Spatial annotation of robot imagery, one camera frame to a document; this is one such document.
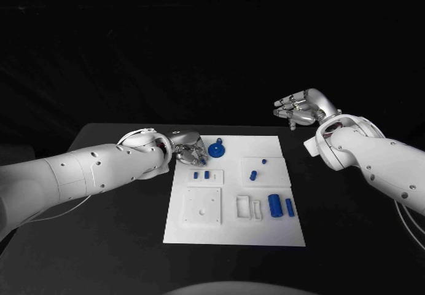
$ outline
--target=blue object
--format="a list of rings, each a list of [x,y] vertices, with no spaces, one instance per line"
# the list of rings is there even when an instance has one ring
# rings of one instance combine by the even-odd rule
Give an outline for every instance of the blue object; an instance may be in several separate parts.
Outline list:
[[[213,158],[220,158],[223,156],[224,148],[221,143],[221,139],[217,138],[217,142],[207,148],[207,153]]]
[[[282,217],[283,212],[280,210],[280,199],[279,195],[273,194],[267,196],[269,213],[272,217]]]
[[[256,171],[253,170],[253,171],[250,172],[250,177],[249,177],[249,179],[250,179],[250,180],[254,180],[254,177],[256,177]]]
[[[285,203],[286,203],[289,217],[293,217],[295,214],[293,214],[290,199],[285,199]]]

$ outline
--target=cable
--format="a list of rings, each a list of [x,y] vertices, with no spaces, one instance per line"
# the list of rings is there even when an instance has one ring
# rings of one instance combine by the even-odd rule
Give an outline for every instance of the cable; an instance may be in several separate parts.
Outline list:
[[[34,219],[34,220],[31,220],[31,221],[28,221],[28,222],[32,222],[32,221],[41,221],[41,220],[48,220],[48,219],[53,219],[53,218],[55,218],[55,217],[58,217],[58,216],[61,216],[61,215],[64,215],[66,213],[68,213],[86,200],[87,200],[87,198],[90,197],[90,195],[83,199],[83,201],[74,206],[74,207],[71,207],[66,212],[63,212],[61,214],[58,214],[58,215],[54,215],[54,216],[51,216],[51,217],[45,217],[45,218],[41,218],[41,219]]]
[[[420,226],[417,225],[416,221],[413,220],[413,217],[411,217],[410,212],[408,212],[408,210],[407,210],[407,208],[406,208],[404,205],[403,205],[403,208],[404,208],[404,212],[407,213],[408,219],[413,222],[413,225],[416,226],[416,228],[420,230],[421,234],[425,235],[425,230],[420,228]]]
[[[404,223],[404,219],[403,219],[403,216],[400,215],[400,209],[398,209],[397,204],[395,204],[395,211],[398,212],[400,220],[401,220],[401,222],[403,222],[403,224],[404,224],[404,228],[407,229],[408,234],[411,235],[411,238],[414,239],[416,243],[419,244],[419,246],[420,246],[421,249],[425,250],[425,246],[421,245],[421,243],[420,243],[419,240],[416,239],[416,237],[414,237],[414,235],[413,235],[413,233],[411,233],[411,231],[410,231],[410,229],[408,229],[408,227],[407,227],[407,224]]]

